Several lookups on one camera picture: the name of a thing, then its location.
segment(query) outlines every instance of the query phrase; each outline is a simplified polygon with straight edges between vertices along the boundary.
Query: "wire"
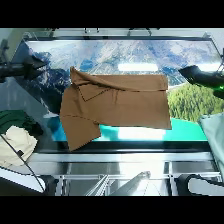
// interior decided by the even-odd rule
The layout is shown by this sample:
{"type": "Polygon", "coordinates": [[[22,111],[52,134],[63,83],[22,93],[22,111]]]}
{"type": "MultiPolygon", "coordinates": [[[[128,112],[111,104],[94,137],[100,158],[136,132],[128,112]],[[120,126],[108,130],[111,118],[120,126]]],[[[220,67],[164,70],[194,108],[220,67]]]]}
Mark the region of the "wire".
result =
{"type": "Polygon", "coordinates": [[[37,180],[38,184],[40,185],[41,189],[43,190],[44,192],[44,188],[43,186],[41,185],[38,177],[36,176],[36,174],[33,172],[33,170],[30,168],[30,166],[27,164],[27,162],[18,154],[18,152],[10,145],[10,143],[3,137],[2,134],[0,134],[2,139],[6,142],[6,144],[13,150],[13,152],[16,153],[16,155],[23,161],[23,163],[26,165],[26,167],[30,170],[30,172],[33,174],[33,176],[35,177],[35,179],[37,180]]]}

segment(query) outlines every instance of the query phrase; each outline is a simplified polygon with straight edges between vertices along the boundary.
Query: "forest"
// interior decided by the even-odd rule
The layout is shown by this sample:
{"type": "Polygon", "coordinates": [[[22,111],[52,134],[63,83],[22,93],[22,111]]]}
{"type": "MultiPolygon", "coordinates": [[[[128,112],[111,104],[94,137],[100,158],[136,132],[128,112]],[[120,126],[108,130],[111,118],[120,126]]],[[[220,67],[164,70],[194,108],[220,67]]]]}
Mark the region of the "forest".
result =
{"type": "Polygon", "coordinates": [[[186,83],[168,93],[170,116],[197,122],[201,115],[224,111],[224,100],[213,95],[213,90],[186,83]]]}

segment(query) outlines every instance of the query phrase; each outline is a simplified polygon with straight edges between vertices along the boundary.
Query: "green fabric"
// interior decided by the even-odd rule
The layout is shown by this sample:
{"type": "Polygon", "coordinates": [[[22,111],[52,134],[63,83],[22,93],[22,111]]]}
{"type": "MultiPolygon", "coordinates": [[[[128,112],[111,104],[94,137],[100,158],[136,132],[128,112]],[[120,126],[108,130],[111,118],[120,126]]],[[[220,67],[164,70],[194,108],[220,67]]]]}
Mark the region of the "green fabric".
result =
{"type": "Polygon", "coordinates": [[[32,130],[32,125],[36,124],[23,110],[0,111],[0,133],[5,134],[12,126],[24,128],[28,132],[32,130]]]}

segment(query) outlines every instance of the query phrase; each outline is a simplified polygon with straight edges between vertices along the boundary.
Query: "brown cloth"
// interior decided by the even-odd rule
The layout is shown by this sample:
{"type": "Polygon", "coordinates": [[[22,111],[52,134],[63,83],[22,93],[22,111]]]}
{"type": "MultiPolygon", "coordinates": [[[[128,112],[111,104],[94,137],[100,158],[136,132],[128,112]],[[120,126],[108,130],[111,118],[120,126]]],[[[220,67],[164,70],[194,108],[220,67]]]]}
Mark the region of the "brown cloth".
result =
{"type": "Polygon", "coordinates": [[[171,129],[163,75],[89,75],[70,68],[60,119],[70,150],[101,136],[99,124],[171,129]]]}

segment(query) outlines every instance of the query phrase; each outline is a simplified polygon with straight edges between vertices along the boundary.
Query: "turquoise water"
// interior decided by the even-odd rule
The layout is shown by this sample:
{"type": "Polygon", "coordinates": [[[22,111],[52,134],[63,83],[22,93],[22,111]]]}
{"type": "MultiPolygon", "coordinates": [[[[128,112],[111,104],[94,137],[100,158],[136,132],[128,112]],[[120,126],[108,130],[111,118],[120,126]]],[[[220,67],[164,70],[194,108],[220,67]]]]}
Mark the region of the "turquoise water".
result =
{"type": "MultiPolygon", "coordinates": [[[[171,124],[172,130],[100,125],[102,136],[93,141],[207,141],[197,123],[171,118],[171,124]]],[[[53,141],[67,141],[59,117],[50,118],[48,127],[53,141]]]]}

